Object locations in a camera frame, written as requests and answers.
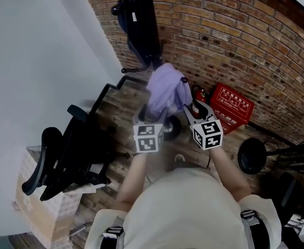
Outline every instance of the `red fire extinguisher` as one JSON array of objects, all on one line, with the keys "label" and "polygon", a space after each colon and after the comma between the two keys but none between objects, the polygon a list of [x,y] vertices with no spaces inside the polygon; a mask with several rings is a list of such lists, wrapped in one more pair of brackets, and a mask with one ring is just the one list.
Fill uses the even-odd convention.
[{"label": "red fire extinguisher", "polygon": [[[202,88],[199,87],[199,89],[197,89],[196,91],[193,91],[192,93],[193,99],[194,100],[199,100],[202,101],[204,103],[206,103],[206,91],[203,90]],[[199,109],[194,105],[194,103],[192,104],[192,115],[196,118],[196,119],[200,119],[200,114],[199,114]]]}]

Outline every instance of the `shoulder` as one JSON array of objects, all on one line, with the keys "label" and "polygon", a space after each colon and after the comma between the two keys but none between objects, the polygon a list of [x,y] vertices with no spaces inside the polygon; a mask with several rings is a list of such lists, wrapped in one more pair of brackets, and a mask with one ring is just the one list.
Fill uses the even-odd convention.
[{"label": "shoulder", "polygon": [[253,210],[264,222],[270,238],[271,249],[277,248],[281,242],[281,223],[271,199],[257,195],[249,195],[239,201],[241,210]]},{"label": "shoulder", "polygon": [[103,233],[114,224],[120,225],[125,219],[127,212],[120,210],[99,210],[95,215],[89,236],[86,240],[85,249],[99,248],[103,240]]}]

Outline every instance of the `wooden floor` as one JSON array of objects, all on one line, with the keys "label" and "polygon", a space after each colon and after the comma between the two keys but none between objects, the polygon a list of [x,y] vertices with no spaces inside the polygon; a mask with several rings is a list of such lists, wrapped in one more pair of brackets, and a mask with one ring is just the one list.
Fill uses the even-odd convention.
[{"label": "wooden floor", "polygon": [[[106,97],[101,103],[97,111],[99,123],[102,128],[107,128],[107,126],[113,126],[116,128],[114,138],[117,143],[118,152],[129,154],[135,153],[132,116],[137,110],[138,106],[142,103],[146,103],[148,98],[149,95],[143,85],[127,80],[120,91],[109,89]],[[184,155],[186,161],[194,162],[203,168],[208,166],[208,151],[202,151],[193,141],[184,113],[179,114],[178,118],[183,124],[180,136],[175,141],[164,142],[159,153],[149,156],[146,187],[148,187],[150,181],[153,182],[155,178],[164,173],[162,168],[164,160],[174,159],[176,154]],[[271,137],[268,137],[249,126],[245,126],[231,132],[230,134],[227,134],[223,141],[224,150],[228,153],[236,165],[238,149],[242,142],[250,137],[256,137],[261,141],[274,142],[266,144],[267,150],[275,149],[277,147],[287,147],[283,143],[276,141],[275,139],[272,139]],[[81,223],[86,223],[88,227],[86,230],[71,237],[74,248],[84,248],[90,226],[93,223],[97,211],[100,209],[109,209],[114,205],[117,190],[119,189],[119,186],[121,185],[128,171],[130,161],[131,159],[127,159],[124,156],[117,157],[115,162],[112,163],[108,169],[108,177],[112,180],[112,183],[102,189],[98,189],[96,193],[83,195],[74,223],[75,226],[78,226]],[[266,167],[264,167],[262,171],[270,171],[272,166],[273,158],[269,157]],[[211,169],[211,172],[216,175],[212,161],[208,169]],[[246,175],[253,193],[260,192],[259,180],[263,175],[263,173],[258,173],[257,175]],[[297,173],[294,173],[294,175],[304,184],[304,175]],[[36,246],[23,246],[19,240],[26,240],[23,237],[24,235],[25,234],[11,237],[12,243],[16,243],[14,248],[39,248]]]}]

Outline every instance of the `person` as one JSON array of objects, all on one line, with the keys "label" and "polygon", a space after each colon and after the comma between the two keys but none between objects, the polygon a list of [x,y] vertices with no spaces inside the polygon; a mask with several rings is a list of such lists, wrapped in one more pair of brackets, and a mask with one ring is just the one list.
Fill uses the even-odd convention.
[{"label": "person", "polygon": [[204,169],[178,168],[144,191],[147,154],[136,155],[115,207],[97,213],[85,248],[104,249],[103,233],[122,220],[122,245],[116,248],[251,249],[241,218],[248,210],[264,223],[269,247],[277,248],[281,223],[272,201],[251,193],[222,147],[209,151],[222,184]]}]

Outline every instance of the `scooter wheel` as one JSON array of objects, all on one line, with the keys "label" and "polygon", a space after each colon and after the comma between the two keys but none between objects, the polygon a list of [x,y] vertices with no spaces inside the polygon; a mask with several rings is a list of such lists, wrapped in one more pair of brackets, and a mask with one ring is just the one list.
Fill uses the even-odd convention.
[{"label": "scooter wheel", "polygon": [[171,115],[163,124],[163,140],[172,141],[176,139],[181,133],[181,130],[182,125],[180,120],[176,116]]}]

